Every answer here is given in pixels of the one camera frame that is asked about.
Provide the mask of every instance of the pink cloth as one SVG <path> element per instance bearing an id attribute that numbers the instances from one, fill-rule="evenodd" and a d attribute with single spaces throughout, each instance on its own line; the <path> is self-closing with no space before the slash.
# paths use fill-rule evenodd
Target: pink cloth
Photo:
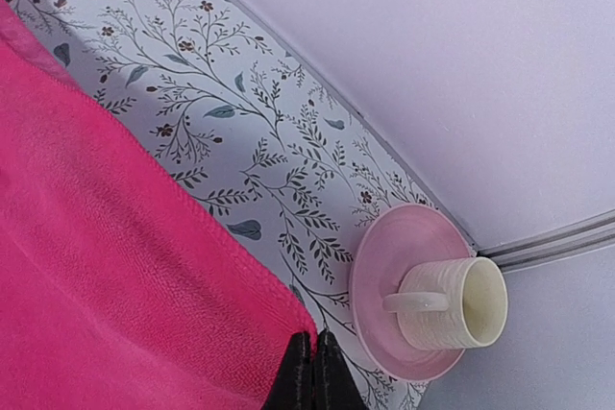
<path id="1" fill-rule="evenodd" d="M 0 408 L 260 408 L 313 320 L 15 38 L 0 33 Z"/>

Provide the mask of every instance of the plate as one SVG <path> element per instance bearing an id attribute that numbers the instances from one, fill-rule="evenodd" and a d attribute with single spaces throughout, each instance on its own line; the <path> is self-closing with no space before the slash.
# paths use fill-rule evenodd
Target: plate
<path id="1" fill-rule="evenodd" d="M 417 264 L 470 258 L 465 240 L 442 213 L 423 205 L 386 211 L 367 230 L 350 278 L 355 328 L 367 354 L 386 373 L 407 381 L 430 381 L 450 370 L 463 350 L 418 350 L 399 329 L 395 314 L 382 309 Z"/>

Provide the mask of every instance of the floral tablecloth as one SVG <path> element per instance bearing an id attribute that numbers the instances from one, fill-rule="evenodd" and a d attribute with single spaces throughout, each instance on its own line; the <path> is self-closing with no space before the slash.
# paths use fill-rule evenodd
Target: floral tablecloth
<path id="1" fill-rule="evenodd" d="M 362 351 L 348 274 L 365 228 L 429 197 L 232 0 L 5 0 L 81 87 L 339 339 L 373 409 L 417 407 Z"/>

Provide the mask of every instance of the cup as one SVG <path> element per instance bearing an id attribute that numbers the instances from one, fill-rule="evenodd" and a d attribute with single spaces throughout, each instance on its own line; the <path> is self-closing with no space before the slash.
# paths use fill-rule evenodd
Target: cup
<path id="1" fill-rule="evenodd" d="M 415 266 L 382 307 L 418 350 L 483 348 L 504 330 L 508 296 L 493 261 L 460 258 Z"/>

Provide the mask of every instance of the white wall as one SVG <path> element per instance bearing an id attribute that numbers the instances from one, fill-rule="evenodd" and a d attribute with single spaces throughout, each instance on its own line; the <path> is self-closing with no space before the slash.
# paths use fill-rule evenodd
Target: white wall
<path id="1" fill-rule="evenodd" d="M 506 282 L 503 336 L 432 383 L 421 410 L 615 408 L 615 248 Z"/>
<path id="2" fill-rule="evenodd" d="M 615 208 L 615 0 L 243 0 L 484 247 Z"/>

